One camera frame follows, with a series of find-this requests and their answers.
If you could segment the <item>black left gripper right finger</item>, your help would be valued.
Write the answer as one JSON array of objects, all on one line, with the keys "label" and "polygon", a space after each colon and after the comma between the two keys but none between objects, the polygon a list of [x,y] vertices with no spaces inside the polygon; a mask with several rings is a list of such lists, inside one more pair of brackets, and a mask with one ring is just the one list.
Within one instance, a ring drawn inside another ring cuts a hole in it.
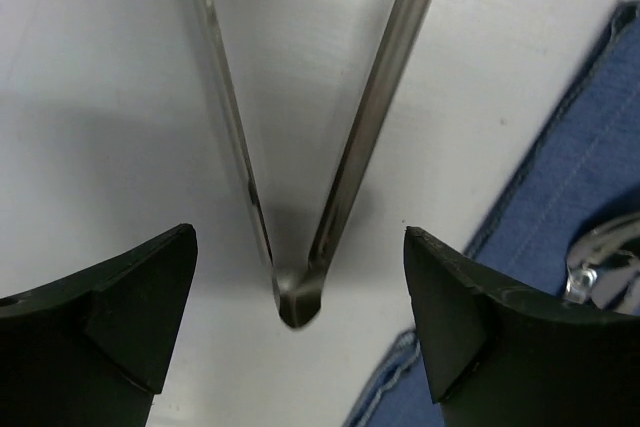
[{"label": "black left gripper right finger", "polygon": [[635,426],[639,321],[564,301],[419,227],[404,271],[432,401],[448,426]]}]

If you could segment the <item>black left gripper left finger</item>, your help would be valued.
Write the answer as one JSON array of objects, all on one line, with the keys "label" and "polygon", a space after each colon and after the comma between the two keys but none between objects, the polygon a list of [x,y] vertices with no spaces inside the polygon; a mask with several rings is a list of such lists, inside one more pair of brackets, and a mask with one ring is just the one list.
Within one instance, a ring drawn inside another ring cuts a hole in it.
[{"label": "black left gripper left finger", "polygon": [[197,262],[180,224],[1,300],[4,426],[143,426],[164,387]]}]

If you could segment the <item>metal tongs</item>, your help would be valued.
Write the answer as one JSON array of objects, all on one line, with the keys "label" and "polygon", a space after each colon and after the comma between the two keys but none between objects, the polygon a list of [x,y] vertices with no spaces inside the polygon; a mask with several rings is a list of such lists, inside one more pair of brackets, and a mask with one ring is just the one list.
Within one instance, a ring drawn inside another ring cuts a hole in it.
[{"label": "metal tongs", "polygon": [[292,330],[320,312],[325,281],[381,129],[432,0],[394,0],[305,262],[273,255],[214,0],[192,0],[262,262],[281,321]]}]

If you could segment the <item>dark blue placemat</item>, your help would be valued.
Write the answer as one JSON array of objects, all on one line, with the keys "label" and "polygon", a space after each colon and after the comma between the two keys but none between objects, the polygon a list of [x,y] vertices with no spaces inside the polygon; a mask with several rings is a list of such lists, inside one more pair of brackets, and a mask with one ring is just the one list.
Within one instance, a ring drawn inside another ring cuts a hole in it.
[{"label": "dark blue placemat", "polygon": [[[621,2],[465,257],[563,298],[571,245],[639,214],[639,3]],[[346,420],[350,426],[448,426],[430,396],[416,331],[402,332]]]}]

